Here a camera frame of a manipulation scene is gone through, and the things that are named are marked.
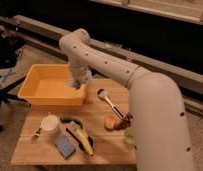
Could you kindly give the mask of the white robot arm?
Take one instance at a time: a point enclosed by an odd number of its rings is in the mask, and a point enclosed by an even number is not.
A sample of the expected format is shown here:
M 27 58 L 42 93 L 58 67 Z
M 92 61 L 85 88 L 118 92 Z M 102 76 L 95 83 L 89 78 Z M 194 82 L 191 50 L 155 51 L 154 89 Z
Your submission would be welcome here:
M 183 98 L 170 77 L 91 48 L 84 29 L 62 36 L 59 47 L 76 82 L 93 68 L 129 90 L 138 171 L 195 171 Z

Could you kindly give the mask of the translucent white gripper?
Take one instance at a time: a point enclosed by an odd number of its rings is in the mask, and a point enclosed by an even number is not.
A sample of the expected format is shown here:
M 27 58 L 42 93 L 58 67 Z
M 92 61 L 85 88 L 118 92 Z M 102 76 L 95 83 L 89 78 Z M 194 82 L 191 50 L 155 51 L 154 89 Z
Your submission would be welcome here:
M 90 70 L 79 71 L 79 70 L 71 69 L 70 72 L 72 75 L 71 79 L 79 82 L 81 85 L 82 84 L 89 84 L 91 82 L 92 73 Z

